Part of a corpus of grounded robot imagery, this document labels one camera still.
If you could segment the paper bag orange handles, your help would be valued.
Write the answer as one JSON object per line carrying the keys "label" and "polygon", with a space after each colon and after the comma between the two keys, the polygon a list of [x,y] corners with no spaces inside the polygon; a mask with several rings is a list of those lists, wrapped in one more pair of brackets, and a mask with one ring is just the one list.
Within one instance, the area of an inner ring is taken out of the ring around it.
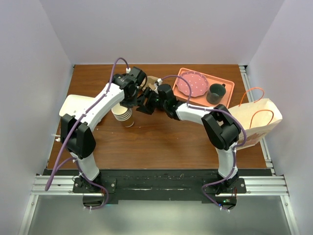
{"label": "paper bag orange handles", "polygon": [[246,142],[237,147],[237,150],[256,145],[283,119],[276,105],[263,97],[249,103],[241,101],[239,105],[228,110],[246,131]]}

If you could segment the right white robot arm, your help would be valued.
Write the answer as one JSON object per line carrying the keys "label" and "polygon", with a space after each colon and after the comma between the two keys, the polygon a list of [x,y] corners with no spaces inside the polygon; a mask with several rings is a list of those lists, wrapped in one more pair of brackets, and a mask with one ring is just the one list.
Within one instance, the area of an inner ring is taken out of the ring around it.
{"label": "right white robot arm", "polygon": [[246,131],[224,105],[202,107],[178,100],[170,85],[162,84],[157,91],[147,88],[137,98],[136,110],[152,114],[155,109],[164,111],[169,118],[203,125],[210,142],[218,153],[218,187],[230,192],[238,178],[236,150],[246,142]]}

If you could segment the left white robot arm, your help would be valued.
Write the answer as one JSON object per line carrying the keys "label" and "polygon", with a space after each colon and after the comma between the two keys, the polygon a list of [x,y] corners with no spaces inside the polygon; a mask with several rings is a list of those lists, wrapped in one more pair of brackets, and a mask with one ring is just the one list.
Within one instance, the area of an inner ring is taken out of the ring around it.
{"label": "left white robot arm", "polygon": [[137,99],[139,86],[147,77],[142,70],[135,73],[112,75],[104,89],[88,104],[78,109],[74,115],[61,116],[60,154],[66,149],[74,158],[81,174],[85,177],[84,186],[90,192],[101,188],[98,178],[100,170],[96,165],[93,152],[96,141],[93,131],[102,118],[122,101],[133,102]]}

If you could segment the stack of paper cups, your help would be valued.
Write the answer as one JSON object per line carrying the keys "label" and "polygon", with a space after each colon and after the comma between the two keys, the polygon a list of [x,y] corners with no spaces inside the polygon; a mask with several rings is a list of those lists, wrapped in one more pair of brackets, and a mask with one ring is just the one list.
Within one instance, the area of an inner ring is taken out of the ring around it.
{"label": "stack of paper cups", "polygon": [[124,127],[129,128],[134,125],[133,112],[131,108],[117,104],[111,109],[111,112],[116,120],[121,122]]}

